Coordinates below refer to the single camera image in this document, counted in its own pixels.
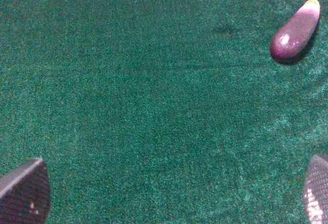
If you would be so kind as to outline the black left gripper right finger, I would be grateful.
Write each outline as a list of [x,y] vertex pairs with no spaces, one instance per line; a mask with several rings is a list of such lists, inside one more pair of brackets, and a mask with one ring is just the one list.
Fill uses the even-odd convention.
[[310,223],[327,223],[327,155],[314,155],[310,160],[302,201]]

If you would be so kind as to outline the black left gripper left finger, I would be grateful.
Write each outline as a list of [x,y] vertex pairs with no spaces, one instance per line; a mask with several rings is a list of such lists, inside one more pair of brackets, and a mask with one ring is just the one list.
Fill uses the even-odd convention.
[[45,223],[50,207],[49,176],[42,158],[1,177],[1,223]]

